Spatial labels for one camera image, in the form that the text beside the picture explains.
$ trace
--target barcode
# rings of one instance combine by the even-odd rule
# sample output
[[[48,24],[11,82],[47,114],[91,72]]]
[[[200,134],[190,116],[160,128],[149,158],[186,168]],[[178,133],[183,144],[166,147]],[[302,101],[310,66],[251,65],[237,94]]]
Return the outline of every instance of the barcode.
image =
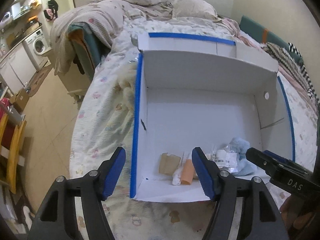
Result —
[[[230,163],[230,161],[225,161],[225,160],[214,160],[215,163]]]

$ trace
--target brown cardboard box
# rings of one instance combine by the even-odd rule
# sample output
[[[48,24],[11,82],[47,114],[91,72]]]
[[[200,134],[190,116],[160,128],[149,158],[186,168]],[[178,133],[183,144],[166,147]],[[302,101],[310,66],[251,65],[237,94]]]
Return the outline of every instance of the brown cardboard box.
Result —
[[[10,103],[21,114],[26,107],[29,100],[29,95],[24,89],[21,89],[18,93],[14,94],[10,98]]]

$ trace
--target red object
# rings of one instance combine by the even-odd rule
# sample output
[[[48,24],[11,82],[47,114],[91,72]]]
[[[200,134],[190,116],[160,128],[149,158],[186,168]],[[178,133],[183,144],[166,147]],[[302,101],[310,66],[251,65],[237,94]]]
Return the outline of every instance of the red object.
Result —
[[[5,107],[10,106],[10,102],[8,98],[3,98],[0,101],[0,104],[3,104]],[[5,111],[2,109],[2,107],[0,107],[0,120],[2,118],[2,116],[4,115]],[[14,128],[15,125],[13,125],[11,122],[7,122],[7,126],[4,129],[4,133],[2,136],[2,141],[1,141],[1,145],[5,148],[7,148],[8,150],[10,149],[10,144],[11,144],[11,140],[12,140],[12,136],[14,133]]]

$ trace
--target washing machine door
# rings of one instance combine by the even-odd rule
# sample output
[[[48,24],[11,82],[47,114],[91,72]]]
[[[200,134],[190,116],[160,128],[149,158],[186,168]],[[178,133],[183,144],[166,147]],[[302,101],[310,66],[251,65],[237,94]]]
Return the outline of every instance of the washing machine door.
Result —
[[[42,38],[35,39],[33,43],[33,49],[35,51],[35,54],[40,55],[45,51],[45,46],[42,42]]]

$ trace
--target orange paper roll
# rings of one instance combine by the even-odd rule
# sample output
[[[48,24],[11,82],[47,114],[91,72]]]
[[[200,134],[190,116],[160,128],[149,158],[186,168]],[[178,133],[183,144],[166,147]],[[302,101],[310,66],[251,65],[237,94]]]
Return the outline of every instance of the orange paper roll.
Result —
[[[186,160],[181,174],[181,184],[190,185],[192,183],[194,173],[195,168],[193,167],[192,160]]]

